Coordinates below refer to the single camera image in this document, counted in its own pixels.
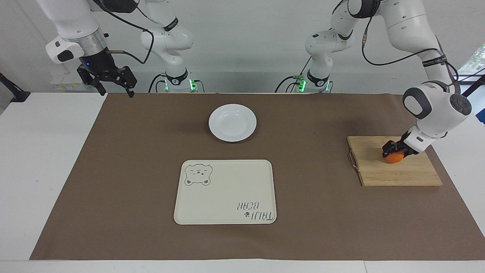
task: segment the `black cable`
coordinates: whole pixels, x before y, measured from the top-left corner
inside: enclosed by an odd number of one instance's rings
[[[332,11],[332,15],[335,13],[335,11],[340,7],[340,5],[342,5],[342,3],[344,3],[345,0],[341,0],[340,3],[337,4],[337,6],[334,8],[334,10]]]
[[[143,32],[148,32],[148,33],[150,33],[150,35],[152,36],[152,41],[151,41],[150,48],[148,49],[148,53],[146,54],[146,57],[145,57],[145,60],[144,60],[144,61],[142,61],[142,60],[138,59],[137,57],[135,57],[135,55],[133,55],[133,54],[131,54],[131,53],[129,53],[129,52],[126,52],[126,51],[108,51],[108,52],[109,52],[109,53],[111,53],[111,54],[126,54],[126,55],[128,55],[128,56],[132,57],[133,59],[137,60],[137,61],[138,61],[140,64],[144,65],[144,64],[146,63],[146,61],[148,60],[148,57],[150,56],[150,53],[151,53],[152,48],[153,48],[153,43],[155,42],[155,36],[153,35],[153,33],[152,33],[151,31],[149,31],[148,29],[146,29],[146,28],[140,27],[139,25],[135,25],[135,24],[133,24],[133,23],[131,23],[131,22],[129,22],[129,21],[126,21],[125,19],[121,18],[120,16],[118,16],[118,15],[116,15],[116,14],[112,13],[112,12],[111,12],[111,11],[109,11],[109,10],[108,10],[108,9],[107,9],[107,8],[106,8],[106,7],[105,7],[105,6],[104,6],[104,5],[101,3],[101,2],[100,2],[100,3],[98,3],[98,2],[96,1],[96,4],[97,4],[97,5],[98,5],[98,6],[99,6],[99,7],[100,7],[100,8],[101,8],[101,9],[102,9],[104,12],[106,12],[106,13],[108,13],[109,15],[113,16],[114,18],[116,18],[116,19],[118,19],[118,20],[122,21],[123,23],[128,24],[128,25],[130,25],[130,26],[132,26],[132,27],[134,27],[134,28],[140,29],[140,30],[142,30]]]
[[[291,83],[291,84],[289,84],[289,85],[286,87],[285,93],[288,93],[288,89],[290,88],[290,86],[295,87],[295,85],[296,85],[296,84],[297,84],[297,83]]]
[[[194,83],[200,83],[202,85],[202,92],[206,92],[206,89],[204,88],[204,83],[201,80],[194,80]]]
[[[138,7],[138,6],[136,6],[136,9],[137,9],[137,10],[138,10],[138,11],[139,11],[139,12],[140,12],[140,13],[141,13],[143,16],[145,16],[145,18],[147,18],[148,20],[150,20],[150,19],[148,18],[148,16],[146,16],[146,14],[145,14],[145,13],[144,13],[144,12],[143,12],[143,11],[142,11],[142,10],[141,10],[139,7]]]
[[[445,63],[446,63],[446,65],[448,65],[449,67],[451,67],[451,68],[453,69],[453,72],[455,72],[456,81],[458,82],[458,78],[459,78],[459,76],[460,76],[460,75],[458,74],[458,70],[456,70],[456,68],[455,68],[455,67],[454,67],[452,64],[450,64],[448,61],[446,61]]]
[[[311,60],[311,56],[310,56],[310,58],[308,58],[307,63],[305,64],[305,66],[303,67],[302,71],[300,72],[300,76],[301,76],[301,75],[303,75],[303,71],[305,71],[305,68],[307,68],[307,65],[308,65],[308,63],[310,62],[310,60]],[[295,80],[294,85],[293,85],[293,87],[291,88],[290,93],[293,93],[293,89],[295,88],[295,86],[296,86],[296,84],[297,84],[297,83],[298,83],[298,79],[296,79],[296,80]]]
[[[412,57],[412,56],[416,56],[416,55],[421,54],[421,53],[426,52],[426,51],[433,51],[433,50],[434,50],[434,51],[439,51],[438,49],[435,49],[435,48],[428,48],[428,49],[423,49],[423,50],[421,50],[421,51],[418,51],[418,52],[416,52],[416,53],[413,53],[413,54],[411,54],[411,55],[408,55],[408,56],[406,56],[406,57],[403,57],[403,58],[401,58],[401,59],[399,59],[399,60],[395,60],[395,61],[392,61],[392,62],[383,63],[383,64],[376,64],[376,63],[373,63],[373,62],[369,61],[369,59],[367,59],[367,56],[365,55],[365,52],[364,52],[364,47],[365,47],[365,44],[366,44],[366,42],[367,42],[367,31],[368,31],[368,29],[369,29],[369,26],[370,26],[370,24],[371,24],[371,21],[372,21],[372,17],[369,19],[369,22],[367,23],[367,26],[366,26],[366,28],[365,28],[365,30],[364,30],[364,35],[362,36],[362,56],[364,57],[364,59],[365,59],[365,60],[366,60],[366,61],[367,61],[369,64],[371,64],[371,65],[373,65],[373,66],[387,66],[387,65],[390,65],[390,64],[395,64],[395,63],[401,62],[401,61],[403,61],[403,60],[405,60],[405,59],[407,59],[407,58],[410,58],[410,57]]]
[[[150,87],[148,88],[148,92],[149,92],[149,93],[151,92],[151,88],[153,87],[153,84],[155,83],[155,80],[156,80],[158,77],[166,77],[166,76],[167,76],[167,75],[165,75],[165,74],[158,74],[158,75],[156,75],[156,76],[153,78],[152,82],[150,83]]]
[[[158,93],[158,84],[159,83],[165,83],[165,80],[161,80],[161,81],[158,81],[156,84],[155,84],[155,92]]]
[[[475,74],[472,74],[472,75],[470,75],[470,76],[466,77],[465,79],[461,79],[461,80],[459,80],[458,82],[462,82],[462,81],[464,81],[464,80],[466,80],[466,79],[468,79],[468,78],[471,78],[471,77],[473,77],[473,76],[476,76],[478,73],[482,72],[483,70],[485,70],[485,68],[482,68],[481,70],[479,70],[479,71],[478,71],[478,72],[476,72]]]
[[[293,76],[289,76],[289,77],[286,77],[286,78],[285,78],[283,81],[281,81],[281,82],[278,84],[278,87],[276,87],[275,93],[277,93],[277,92],[278,92],[279,87],[280,87],[280,86],[281,86],[281,85],[282,85],[282,84],[283,84],[285,81],[287,81],[287,80],[289,80],[289,79],[292,79],[292,78],[293,78]]]

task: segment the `metal handle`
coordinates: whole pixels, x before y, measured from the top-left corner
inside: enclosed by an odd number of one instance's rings
[[[354,167],[356,172],[360,172],[359,168],[357,167],[357,162],[354,159],[354,155],[352,154],[352,148],[350,148],[350,150],[349,150],[349,162],[350,162],[350,165],[352,165],[352,167]]]

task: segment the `wall outlet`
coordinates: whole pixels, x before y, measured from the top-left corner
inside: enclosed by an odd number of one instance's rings
[[[53,75],[50,81],[52,86],[61,92],[86,91],[86,86],[82,83],[77,73],[66,75]]]

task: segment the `bear drawing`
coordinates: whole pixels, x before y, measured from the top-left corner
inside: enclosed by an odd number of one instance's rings
[[[195,164],[188,165],[185,168],[185,184],[187,186],[193,183],[202,183],[207,186],[210,183],[210,174],[212,173],[212,167],[210,165]]]

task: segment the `white tray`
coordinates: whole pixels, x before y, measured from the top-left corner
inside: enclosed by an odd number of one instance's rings
[[[273,168],[267,160],[188,160],[182,164],[178,224],[271,224]]]

